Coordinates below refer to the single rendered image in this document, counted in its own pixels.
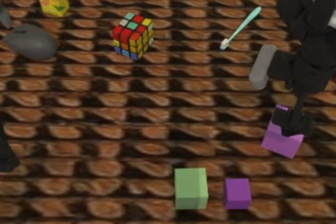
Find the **brown woven surface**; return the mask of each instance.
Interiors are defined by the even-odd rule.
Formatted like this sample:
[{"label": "brown woven surface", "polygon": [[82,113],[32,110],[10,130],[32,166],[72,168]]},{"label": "brown woven surface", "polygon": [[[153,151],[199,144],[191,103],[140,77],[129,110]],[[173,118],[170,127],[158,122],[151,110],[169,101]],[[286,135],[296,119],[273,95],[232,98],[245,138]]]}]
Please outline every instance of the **brown woven surface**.
[{"label": "brown woven surface", "polygon": [[[15,26],[52,32],[60,51],[36,63],[0,44],[0,113],[22,161],[0,177],[1,224],[335,223],[335,84],[308,99],[318,126],[295,159],[260,147],[275,103],[294,102],[281,83],[254,92],[247,80],[260,45],[298,46],[274,0],[74,0],[62,19],[34,0],[2,3]],[[260,16],[220,52],[257,5]],[[129,11],[154,20],[136,63],[111,47]],[[206,167],[206,210],[174,210],[175,167]],[[250,178],[248,211],[224,209],[225,176]]]}]

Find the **purple cube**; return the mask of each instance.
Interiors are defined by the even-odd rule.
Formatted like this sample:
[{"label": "purple cube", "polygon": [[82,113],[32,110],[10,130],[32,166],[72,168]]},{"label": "purple cube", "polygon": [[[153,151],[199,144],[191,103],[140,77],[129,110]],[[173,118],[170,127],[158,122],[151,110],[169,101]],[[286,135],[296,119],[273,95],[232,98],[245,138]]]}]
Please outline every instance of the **purple cube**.
[{"label": "purple cube", "polygon": [[226,209],[247,209],[252,201],[248,178],[225,179],[224,194]]},{"label": "purple cube", "polygon": [[[282,110],[288,110],[287,107],[277,105],[277,108]],[[266,133],[261,143],[262,148],[265,148],[271,152],[278,153],[282,156],[293,158],[298,151],[303,141],[303,135],[294,135],[290,137],[283,136],[281,134],[281,127],[269,122]]]}]

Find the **purple block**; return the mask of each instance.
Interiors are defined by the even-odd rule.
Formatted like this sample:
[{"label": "purple block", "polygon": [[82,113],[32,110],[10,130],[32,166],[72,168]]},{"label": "purple block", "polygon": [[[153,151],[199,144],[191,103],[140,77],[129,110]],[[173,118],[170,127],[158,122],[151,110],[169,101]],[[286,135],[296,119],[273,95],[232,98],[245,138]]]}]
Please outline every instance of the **purple block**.
[{"label": "purple block", "polygon": [[225,179],[224,194],[226,209],[247,209],[252,201],[248,178]]},{"label": "purple block", "polygon": [[[288,110],[287,107],[277,105],[282,110]],[[282,156],[293,158],[303,141],[303,135],[294,135],[290,137],[281,134],[281,127],[269,122],[266,133],[261,143],[262,148],[278,153]]]}]

